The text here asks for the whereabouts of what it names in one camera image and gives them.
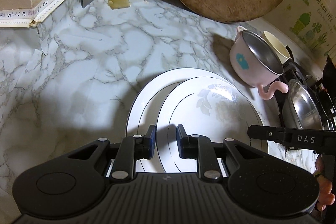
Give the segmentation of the person's right hand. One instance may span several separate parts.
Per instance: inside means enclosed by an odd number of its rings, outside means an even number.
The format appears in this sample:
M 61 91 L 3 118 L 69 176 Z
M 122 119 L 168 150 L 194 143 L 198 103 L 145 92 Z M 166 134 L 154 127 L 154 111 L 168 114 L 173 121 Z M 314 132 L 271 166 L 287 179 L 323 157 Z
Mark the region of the person's right hand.
M 333 184 L 322 174 L 323 171 L 324 162 L 322 156 L 319 155 L 315 161 L 315 172 L 313 175 L 319 184 L 319 198 L 316 204 L 316 208 L 320 212 L 324 211 L 327 206 L 332 205 L 335 202 L 335 195 L 331 192 L 333 189 Z

